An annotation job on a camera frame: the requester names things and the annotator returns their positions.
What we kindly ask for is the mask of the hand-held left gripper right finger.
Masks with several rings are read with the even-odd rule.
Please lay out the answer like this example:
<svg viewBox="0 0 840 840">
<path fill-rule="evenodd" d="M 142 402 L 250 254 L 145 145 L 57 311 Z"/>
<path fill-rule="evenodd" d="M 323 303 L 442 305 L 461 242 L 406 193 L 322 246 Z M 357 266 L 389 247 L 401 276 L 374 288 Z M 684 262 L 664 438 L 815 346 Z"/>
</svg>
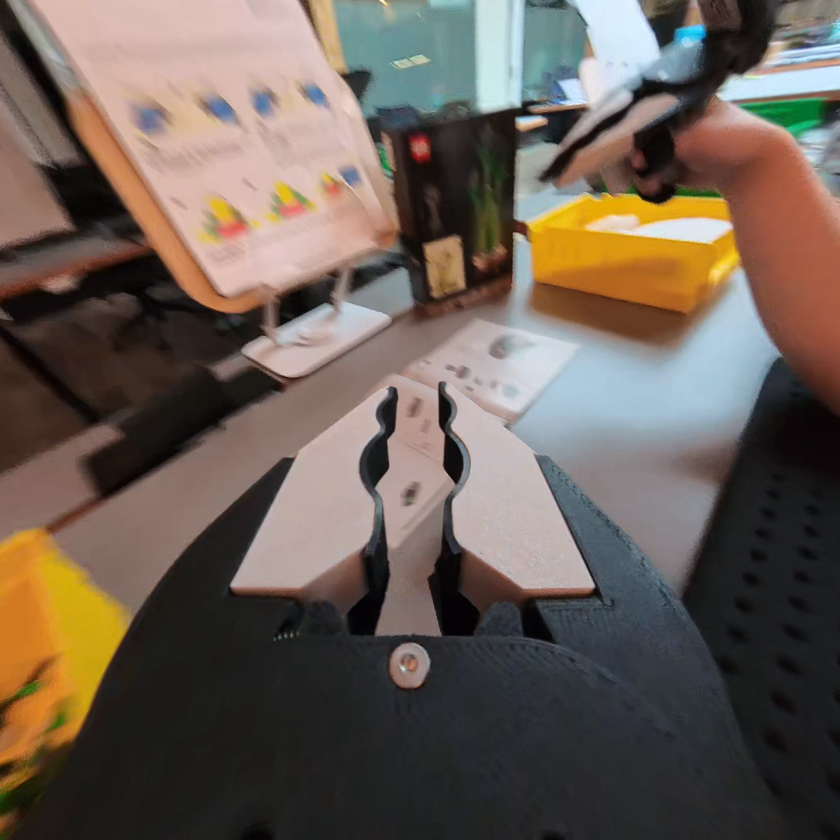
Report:
<svg viewBox="0 0 840 840">
<path fill-rule="evenodd" d="M 440 632 L 468 636 L 489 609 L 587 599 L 597 585 L 538 455 L 452 385 L 437 387 L 453 482 L 429 577 Z"/>
</svg>

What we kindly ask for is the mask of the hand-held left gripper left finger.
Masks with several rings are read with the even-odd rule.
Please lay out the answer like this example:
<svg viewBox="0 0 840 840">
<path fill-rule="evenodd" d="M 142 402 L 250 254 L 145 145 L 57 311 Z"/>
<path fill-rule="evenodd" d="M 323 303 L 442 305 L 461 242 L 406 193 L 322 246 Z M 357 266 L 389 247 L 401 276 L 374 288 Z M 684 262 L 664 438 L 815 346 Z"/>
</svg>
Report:
<svg viewBox="0 0 840 840">
<path fill-rule="evenodd" d="M 390 580 L 378 483 L 398 394 L 386 386 L 301 448 L 230 584 L 240 596 L 331 603 L 352 634 L 373 635 Z"/>
</svg>

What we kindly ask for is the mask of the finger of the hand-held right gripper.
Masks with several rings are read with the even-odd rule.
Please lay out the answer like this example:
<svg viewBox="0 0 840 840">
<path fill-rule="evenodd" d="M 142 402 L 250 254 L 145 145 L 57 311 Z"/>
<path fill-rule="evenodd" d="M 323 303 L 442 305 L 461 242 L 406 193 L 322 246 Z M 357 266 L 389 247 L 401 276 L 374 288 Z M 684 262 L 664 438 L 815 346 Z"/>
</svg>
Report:
<svg viewBox="0 0 840 840">
<path fill-rule="evenodd" d="M 578 119 L 541 169 L 540 182 L 558 187 L 580 181 L 602 182 L 607 191 L 629 188 L 637 178 L 632 159 L 640 123 L 621 119 L 600 132 L 595 128 L 590 119 Z"/>
<path fill-rule="evenodd" d="M 659 127 L 659 82 L 610 92 L 573 126 L 564 141 L 615 141 Z"/>
</svg>

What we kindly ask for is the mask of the yellow plastic bin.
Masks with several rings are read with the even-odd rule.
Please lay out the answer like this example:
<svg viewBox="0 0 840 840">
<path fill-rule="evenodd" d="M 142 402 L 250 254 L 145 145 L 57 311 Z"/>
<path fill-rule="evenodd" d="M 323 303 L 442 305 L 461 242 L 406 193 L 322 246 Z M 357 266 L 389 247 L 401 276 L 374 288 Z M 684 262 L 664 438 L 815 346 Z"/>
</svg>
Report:
<svg viewBox="0 0 840 840">
<path fill-rule="evenodd" d="M 2 838 L 65 761 L 129 623 L 47 531 L 2 541 Z"/>
<path fill-rule="evenodd" d="M 676 196 L 656 205 L 635 194 L 583 194 L 525 223 L 534 280 L 688 314 L 714 298 L 740 266 L 733 230 L 709 245 L 583 230 L 610 214 L 635 214 L 644 224 L 674 217 L 732 223 L 719 197 Z"/>
</svg>

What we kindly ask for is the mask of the person's right forearm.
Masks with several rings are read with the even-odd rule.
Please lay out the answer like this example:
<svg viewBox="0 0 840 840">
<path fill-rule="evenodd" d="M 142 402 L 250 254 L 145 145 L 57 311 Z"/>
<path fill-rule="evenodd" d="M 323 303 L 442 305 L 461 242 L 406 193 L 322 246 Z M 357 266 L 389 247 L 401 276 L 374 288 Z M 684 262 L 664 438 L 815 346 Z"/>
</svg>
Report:
<svg viewBox="0 0 840 840">
<path fill-rule="evenodd" d="M 838 202 L 791 136 L 775 127 L 722 194 L 766 333 L 791 370 L 838 414 Z"/>
</svg>

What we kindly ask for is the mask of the grey desk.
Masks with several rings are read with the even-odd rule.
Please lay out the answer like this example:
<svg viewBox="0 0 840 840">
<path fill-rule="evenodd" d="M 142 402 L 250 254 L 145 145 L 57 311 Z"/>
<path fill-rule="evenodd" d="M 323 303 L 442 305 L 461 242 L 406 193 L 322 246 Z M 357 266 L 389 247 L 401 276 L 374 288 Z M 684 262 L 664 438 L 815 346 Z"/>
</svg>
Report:
<svg viewBox="0 0 840 840">
<path fill-rule="evenodd" d="M 471 318 L 579 345 L 512 429 L 551 457 L 682 594 L 777 356 L 746 280 L 736 272 L 704 308 L 680 316 L 536 285 L 522 240 L 508 297 L 440 318 L 395 316 L 380 335 L 63 521 L 57 544 L 135 611 L 184 548 L 274 464 Z"/>
</svg>

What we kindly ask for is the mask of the white plastic bag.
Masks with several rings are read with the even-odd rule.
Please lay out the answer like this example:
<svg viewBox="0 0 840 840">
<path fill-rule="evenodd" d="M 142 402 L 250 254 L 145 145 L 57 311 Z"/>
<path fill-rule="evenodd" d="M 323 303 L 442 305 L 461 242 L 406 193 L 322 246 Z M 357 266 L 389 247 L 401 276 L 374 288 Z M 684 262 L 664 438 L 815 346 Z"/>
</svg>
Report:
<svg viewBox="0 0 840 840">
<path fill-rule="evenodd" d="M 728 220 L 713 217 L 674 217 L 644 224 L 640 216 L 628 213 L 599 217 L 583 230 L 709 245 L 728 235 L 732 225 Z"/>
</svg>

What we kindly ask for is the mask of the dark brick set box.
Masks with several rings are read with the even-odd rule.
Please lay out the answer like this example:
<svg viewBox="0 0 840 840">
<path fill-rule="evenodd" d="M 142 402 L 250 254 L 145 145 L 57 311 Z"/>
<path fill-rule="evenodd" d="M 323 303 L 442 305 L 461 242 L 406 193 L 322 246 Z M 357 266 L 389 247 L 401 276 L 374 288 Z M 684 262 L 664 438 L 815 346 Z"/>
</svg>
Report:
<svg viewBox="0 0 840 840">
<path fill-rule="evenodd" d="M 427 317 L 472 308 L 512 286 L 517 108 L 381 110 L 414 306 Z"/>
</svg>

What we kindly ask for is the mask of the brick instruction booklet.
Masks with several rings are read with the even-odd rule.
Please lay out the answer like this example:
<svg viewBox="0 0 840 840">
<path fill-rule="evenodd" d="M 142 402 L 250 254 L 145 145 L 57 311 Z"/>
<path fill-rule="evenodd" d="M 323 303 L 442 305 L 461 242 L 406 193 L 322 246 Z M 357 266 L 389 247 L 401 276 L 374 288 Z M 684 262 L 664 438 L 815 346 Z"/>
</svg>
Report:
<svg viewBox="0 0 840 840">
<path fill-rule="evenodd" d="M 374 387 L 397 392 L 391 465 L 377 490 L 388 541 L 401 543 L 453 487 L 445 472 L 438 384 L 463 393 L 502 425 L 516 423 L 568 366 L 580 345 L 474 319 L 450 339 Z"/>
</svg>

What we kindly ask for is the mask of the black perforated chair back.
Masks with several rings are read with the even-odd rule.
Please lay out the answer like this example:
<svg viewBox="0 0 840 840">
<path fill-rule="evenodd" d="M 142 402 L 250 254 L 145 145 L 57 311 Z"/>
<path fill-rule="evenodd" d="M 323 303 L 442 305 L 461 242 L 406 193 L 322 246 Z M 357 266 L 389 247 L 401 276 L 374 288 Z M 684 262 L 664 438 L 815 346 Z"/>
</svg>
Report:
<svg viewBox="0 0 840 840">
<path fill-rule="evenodd" d="M 684 604 L 795 838 L 839 838 L 839 420 L 778 359 Z"/>
</svg>

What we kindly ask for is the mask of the wooden clipboard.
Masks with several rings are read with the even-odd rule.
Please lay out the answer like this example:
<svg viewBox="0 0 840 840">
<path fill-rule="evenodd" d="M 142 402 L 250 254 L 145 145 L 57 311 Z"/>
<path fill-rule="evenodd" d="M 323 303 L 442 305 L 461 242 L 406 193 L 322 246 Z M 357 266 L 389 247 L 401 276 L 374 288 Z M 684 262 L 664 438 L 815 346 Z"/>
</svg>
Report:
<svg viewBox="0 0 840 840">
<path fill-rule="evenodd" d="M 161 259 L 176 285 L 206 308 L 227 314 L 253 311 L 269 300 L 278 301 L 293 291 L 324 280 L 335 271 L 352 268 L 368 256 L 389 249 L 396 241 L 396 205 L 382 170 L 377 167 L 376 187 L 382 191 L 384 217 L 375 223 L 372 247 L 341 263 L 306 268 L 302 277 L 282 286 L 270 284 L 268 279 L 257 279 L 257 268 L 249 268 L 246 270 L 248 284 L 245 291 L 226 296 L 213 286 L 196 261 L 185 237 L 174 226 L 161 200 L 140 171 L 139 164 L 125 149 L 110 118 L 96 99 L 84 88 L 74 87 L 64 94 L 64 103 L 75 135 L 140 226 L 147 244 Z"/>
</svg>

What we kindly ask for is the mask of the colourful printed instruction sheet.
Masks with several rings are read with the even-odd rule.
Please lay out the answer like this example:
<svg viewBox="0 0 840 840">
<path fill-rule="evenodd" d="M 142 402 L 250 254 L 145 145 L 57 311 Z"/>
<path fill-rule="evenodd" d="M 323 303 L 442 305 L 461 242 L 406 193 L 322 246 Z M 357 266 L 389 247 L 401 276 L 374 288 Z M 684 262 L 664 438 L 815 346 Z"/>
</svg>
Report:
<svg viewBox="0 0 840 840">
<path fill-rule="evenodd" d="M 358 99 L 300 2 L 32 6 L 224 297 L 289 290 L 396 232 Z"/>
</svg>

